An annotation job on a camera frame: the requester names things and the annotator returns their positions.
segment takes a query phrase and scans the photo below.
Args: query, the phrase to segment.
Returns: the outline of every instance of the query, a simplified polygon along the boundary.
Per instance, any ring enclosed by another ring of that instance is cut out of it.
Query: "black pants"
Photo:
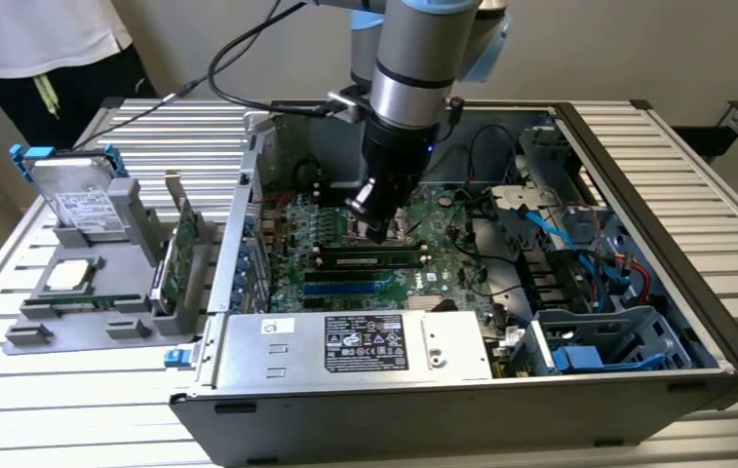
[[[86,66],[47,73],[59,97],[47,111],[33,78],[0,79],[0,106],[33,146],[71,148],[105,98],[157,98],[134,46]]]

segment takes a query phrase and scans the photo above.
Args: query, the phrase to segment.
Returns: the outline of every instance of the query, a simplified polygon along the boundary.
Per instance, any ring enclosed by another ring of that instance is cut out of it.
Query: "white shirt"
[[[0,0],[0,78],[89,65],[131,43],[110,0]]]

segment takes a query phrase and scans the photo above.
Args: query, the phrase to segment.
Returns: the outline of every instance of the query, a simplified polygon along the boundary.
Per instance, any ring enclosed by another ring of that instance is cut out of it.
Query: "person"
[[[157,98],[110,0],[0,0],[0,107],[34,146],[71,148],[106,98]]]

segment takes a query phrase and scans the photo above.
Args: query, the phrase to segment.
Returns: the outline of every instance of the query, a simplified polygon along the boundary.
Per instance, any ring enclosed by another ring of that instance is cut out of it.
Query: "motherboard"
[[[457,213],[455,207],[454,191],[422,187],[398,211],[382,245],[366,239],[367,226],[346,209],[321,207],[307,194],[266,209],[271,311],[433,310],[450,299],[459,310],[485,317],[493,302],[467,289],[465,280],[478,264],[447,236],[450,221],[466,222],[465,210]]]

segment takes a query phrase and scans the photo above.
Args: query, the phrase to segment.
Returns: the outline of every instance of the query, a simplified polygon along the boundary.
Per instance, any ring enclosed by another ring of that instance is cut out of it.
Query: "aluminum workbench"
[[[131,100],[102,111],[89,131],[127,119],[154,102]],[[738,196],[654,111],[629,102],[574,104],[738,321]],[[141,181],[143,203],[162,217],[175,212],[163,173],[178,169],[193,204],[207,219],[223,221],[246,141],[242,114],[242,108],[222,102],[181,101],[98,141],[122,148],[130,172]],[[38,200],[0,250],[0,344],[54,252],[54,222]],[[0,348],[0,466],[213,466],[167,408],[170,394],[191,380],[191,370],[166,370],[165,351],[150,347],[7,357]],[[521,421],[505,425],[506,437],[512,424]],[[724,412],[694,413],[636,448],[401,460],[383,465],[738,466],[738,404]]]

